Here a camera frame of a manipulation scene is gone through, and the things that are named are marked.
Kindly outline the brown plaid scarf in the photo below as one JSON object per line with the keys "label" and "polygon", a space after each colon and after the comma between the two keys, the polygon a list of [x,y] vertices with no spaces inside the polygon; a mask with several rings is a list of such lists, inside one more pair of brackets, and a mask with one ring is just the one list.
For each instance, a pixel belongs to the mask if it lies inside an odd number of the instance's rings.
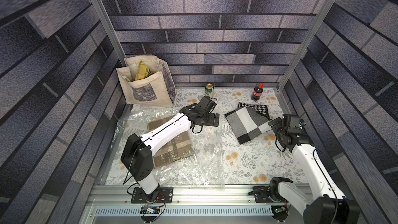
{"label": "brown plaid scarf", "polygon": [[191,122],[183,114],[158,119],[148,124],[149,133],[143,139],[150,147],[155,168],[194,155],[188,135],[190,128]]}

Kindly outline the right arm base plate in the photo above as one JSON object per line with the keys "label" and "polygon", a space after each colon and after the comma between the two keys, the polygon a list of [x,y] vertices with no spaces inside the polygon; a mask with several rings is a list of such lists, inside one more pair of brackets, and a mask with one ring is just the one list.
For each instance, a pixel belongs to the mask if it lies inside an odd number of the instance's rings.
{"label": "right arm base plate", "polygon": [[254,196],[256,203],[285,203],[286,199],[279,195],[277,189],[270,186],[254,187],[248,195]]}

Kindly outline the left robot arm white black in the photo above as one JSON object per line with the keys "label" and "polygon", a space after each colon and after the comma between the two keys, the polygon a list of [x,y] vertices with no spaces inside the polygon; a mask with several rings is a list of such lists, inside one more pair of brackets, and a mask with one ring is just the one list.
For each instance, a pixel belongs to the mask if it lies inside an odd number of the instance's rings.
{"label": "left robot arm white black", "polygon": [[173,138],[183,132],[194,131],[196,126],[201,129],[204,126],[218,127],[220,115],[214,113],[217,103],[216,98],[204,96],[199,103],[183,107],[160,127],[141,136],[133,134],[127,138],[121,162],[147,196],[158,193],[160,189],[153,173],[154,155]]}

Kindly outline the black white houndstooth scarf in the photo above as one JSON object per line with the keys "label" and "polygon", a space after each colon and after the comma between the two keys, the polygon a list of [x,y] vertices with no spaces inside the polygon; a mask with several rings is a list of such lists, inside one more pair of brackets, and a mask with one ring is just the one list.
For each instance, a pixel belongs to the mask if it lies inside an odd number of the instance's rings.
{"label": "black white houndstooth scarf", "polygon": [[261,105],[261,104],[247,104],[247,103],[238,103],[239,107],[249,107],[256,112],[258,112],[260,115],[266,117],[268,120],[271,120],[268,112],[268,107],[266,105]]}

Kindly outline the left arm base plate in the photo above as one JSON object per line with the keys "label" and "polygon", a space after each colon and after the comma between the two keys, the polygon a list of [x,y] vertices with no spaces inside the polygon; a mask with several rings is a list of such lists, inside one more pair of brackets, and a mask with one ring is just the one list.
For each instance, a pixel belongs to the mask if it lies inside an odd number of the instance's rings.
{"label": "left arm base plate", "polygon": [[141,187],[135,187],[131,197],[131,203],[133,204],[163,204],[172,203],[174,194],[173,187],[158,187],[151,194],[146,194]]}

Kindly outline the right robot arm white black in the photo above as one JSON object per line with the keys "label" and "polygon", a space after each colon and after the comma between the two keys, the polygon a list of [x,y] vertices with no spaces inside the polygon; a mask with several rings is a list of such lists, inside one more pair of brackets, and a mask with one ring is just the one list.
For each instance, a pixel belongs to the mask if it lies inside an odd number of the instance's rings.
{"label": "right robot arm white black", "polygon": [[288,178],[274,177],[269,183],[269,196],[274,201],[288,201],[306,224],[355,224],[360,207],[338,188],[322,164],[317,149],[303,134],[304,122],[297,115],[284,114],[267,122],[283,151],[288,150],[299,162],[312,191],[312,198],[304,194]]}

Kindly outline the grey white scarf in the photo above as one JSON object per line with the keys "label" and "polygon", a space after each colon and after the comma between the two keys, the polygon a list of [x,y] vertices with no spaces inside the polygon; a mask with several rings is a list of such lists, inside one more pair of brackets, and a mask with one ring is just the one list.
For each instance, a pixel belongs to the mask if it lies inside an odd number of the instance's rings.
{"label": "grey white scarf", "polygon": [[239,107],[224,116],[240,145],[272,130],[269,120],[249,107]]}

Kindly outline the clear plastic vacuum bag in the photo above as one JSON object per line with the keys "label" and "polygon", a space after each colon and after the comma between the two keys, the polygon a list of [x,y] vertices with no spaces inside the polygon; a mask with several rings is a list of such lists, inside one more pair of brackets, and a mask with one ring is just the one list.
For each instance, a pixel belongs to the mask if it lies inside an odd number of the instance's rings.
{"label": "clear plastic vacuum bag", "polygon": [[[131,185],[135,179],[121,162],[127,138],[142,135],[166,123],[178,112],[169,108],[140,108],[122,115],[110,147],[100,185]],[[154,156],[154,176],[163,186],[189,185],[221,188],[225,185],[222,162],[222,127],[196,127],[164,145]]]}

